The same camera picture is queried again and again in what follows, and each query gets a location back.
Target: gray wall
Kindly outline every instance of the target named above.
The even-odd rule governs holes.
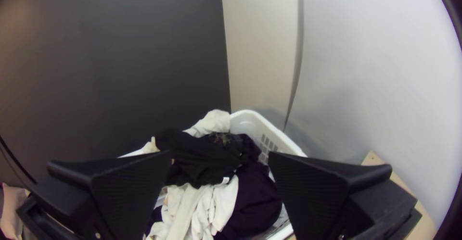
[[[0,0],[0,134],[33,177],[214,108],[230,110],[221,0]]]
[[[285,133],[311,157],[375,151],[439,227],[462,164],[462,53],[441,0],[304,0]]]

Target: black wall panel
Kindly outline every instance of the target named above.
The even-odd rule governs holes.
[[[225,46],[221,0],[0,0],[0,135],[35,178],[139,149],[230,110]]]

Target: black garment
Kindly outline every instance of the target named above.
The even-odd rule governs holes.
[[[279,217],[282,200],[268,176],[269,168],[252,162],[240,167],[236,204],[231,218],[214,240],[234,240],[255,236],[268,230]]]
[[[234,171],[248,162],[246,155],[241,156],[242,143],[223,147],[209,139],[195,138],[177,130],[164,130],[155,137],[156,146],[160,150],[171,150],[175,160],[166,185],[190,183],[198,189],[201,185],[219,184],[224,177],[231,179]]]

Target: dark purple fabric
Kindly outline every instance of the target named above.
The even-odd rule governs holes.
[[[234,211],[214,240],[254,236],[268,230],[276,222],[281,213],[282,201],[268,172],[267,166],[257,162],[237,170],[239,189]]]
[[[248,135],[240,134],[239,137],[242,139],[242,155],[247,155],[252,162],[258,162],[258,156],[261,153],[260,148]]]
[[[162,222],[162,206],[158,206],[154,208],[153,212],[151,213],[151,217],[149,218],[148,227],[146,228],[145,234],[149,235],[151,232],[151,228],[155,222]]]

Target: white laundry basket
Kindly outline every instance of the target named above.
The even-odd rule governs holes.
[[[241,110],[231,114],[230,132],[250,136],[261,149],[260,161],[264,164],[268,164],[268,153],[270,151],[306,156],[287,135],[262,115],[252,110]],[[279,228],[270,228],[261,235],[261,239],[283,240],[293,232],[290,221],[286,221]]]

